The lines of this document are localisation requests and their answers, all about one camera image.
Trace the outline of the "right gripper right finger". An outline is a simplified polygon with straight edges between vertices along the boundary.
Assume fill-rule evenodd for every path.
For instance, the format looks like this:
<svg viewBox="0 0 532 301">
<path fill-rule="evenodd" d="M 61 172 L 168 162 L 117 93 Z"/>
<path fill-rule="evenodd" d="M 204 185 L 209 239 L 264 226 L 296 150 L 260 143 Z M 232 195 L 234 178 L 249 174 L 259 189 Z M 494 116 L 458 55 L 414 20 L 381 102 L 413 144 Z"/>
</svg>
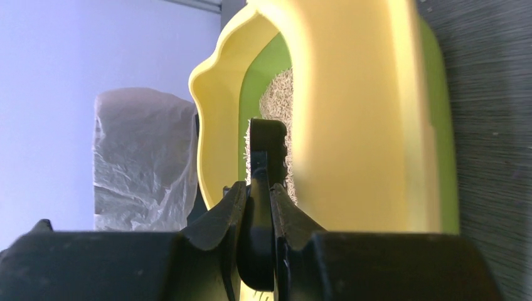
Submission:
<svg viewBox="0 0 532 301">
<path fill-rule="evenodd" d="M 436 233 L 326 231 L 270 190 L 276 300 L 502 300 L 473 243 Z"/>
</svg>

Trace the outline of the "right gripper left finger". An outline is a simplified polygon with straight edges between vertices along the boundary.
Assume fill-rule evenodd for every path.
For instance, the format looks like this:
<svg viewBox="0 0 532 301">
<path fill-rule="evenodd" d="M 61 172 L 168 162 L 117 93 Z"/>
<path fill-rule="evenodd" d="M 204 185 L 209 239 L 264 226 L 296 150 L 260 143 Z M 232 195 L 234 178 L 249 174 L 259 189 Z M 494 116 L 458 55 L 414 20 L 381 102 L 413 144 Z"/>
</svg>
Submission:
<svg viewBox="0 0 532 301">
<path fill-rule="evenodd" d="M 2 300 L 238 300 L 247 190 L 175 232 L 54 231 L 38 221 L 1 253 Z"/>
</svg>

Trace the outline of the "bin with pink bag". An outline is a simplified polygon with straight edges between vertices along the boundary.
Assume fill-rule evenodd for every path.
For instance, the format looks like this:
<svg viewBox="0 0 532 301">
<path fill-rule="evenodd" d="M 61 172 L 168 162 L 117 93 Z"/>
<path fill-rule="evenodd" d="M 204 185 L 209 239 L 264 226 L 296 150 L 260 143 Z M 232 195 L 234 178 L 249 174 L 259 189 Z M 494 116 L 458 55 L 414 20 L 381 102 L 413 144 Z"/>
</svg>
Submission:
<svg viewBox="0 0 532 301">
<path fill-rule="evenodd" d="M 99 231 L 179 231 L 198 188 L 195 104 L 151 88 L 95 99 L 94 221 Z"/>
</svg>

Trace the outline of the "black litter scoop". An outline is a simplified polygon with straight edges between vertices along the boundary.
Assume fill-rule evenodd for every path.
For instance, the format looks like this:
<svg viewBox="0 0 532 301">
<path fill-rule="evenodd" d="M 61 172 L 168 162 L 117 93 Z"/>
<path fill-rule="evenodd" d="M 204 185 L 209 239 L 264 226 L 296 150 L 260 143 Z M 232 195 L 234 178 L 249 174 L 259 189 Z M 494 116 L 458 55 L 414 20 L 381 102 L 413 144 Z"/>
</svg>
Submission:
<svg viewBox="0 0 532 301">
<path fill-rule="evenodd" d="M 249 288 L 274 291 L 274 227 L 270 189 L 284 185 L 284 136 L 279 125 L 252 119 L 249 124 L 250 183 L 245 186 L 245 210 L 237 246 L 237 267 Z"/>
</svg>

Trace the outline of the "yellow green litter box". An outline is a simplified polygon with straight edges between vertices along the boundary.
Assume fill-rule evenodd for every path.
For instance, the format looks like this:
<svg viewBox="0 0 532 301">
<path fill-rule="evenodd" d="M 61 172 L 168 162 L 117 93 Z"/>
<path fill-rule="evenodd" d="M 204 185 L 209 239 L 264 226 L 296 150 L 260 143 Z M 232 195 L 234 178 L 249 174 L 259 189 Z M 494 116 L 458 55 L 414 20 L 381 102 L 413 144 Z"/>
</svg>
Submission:
<svg viewBox="0 0 532 301">
<path fill-rule="evenodd" d="M 327 230 L 459 232 L 444 62 L 415 1 L 247 2 L 189 78 L 208 208 L 244 179 L 247 122 L 288 68 L 300 209 Z"/>
</svg>

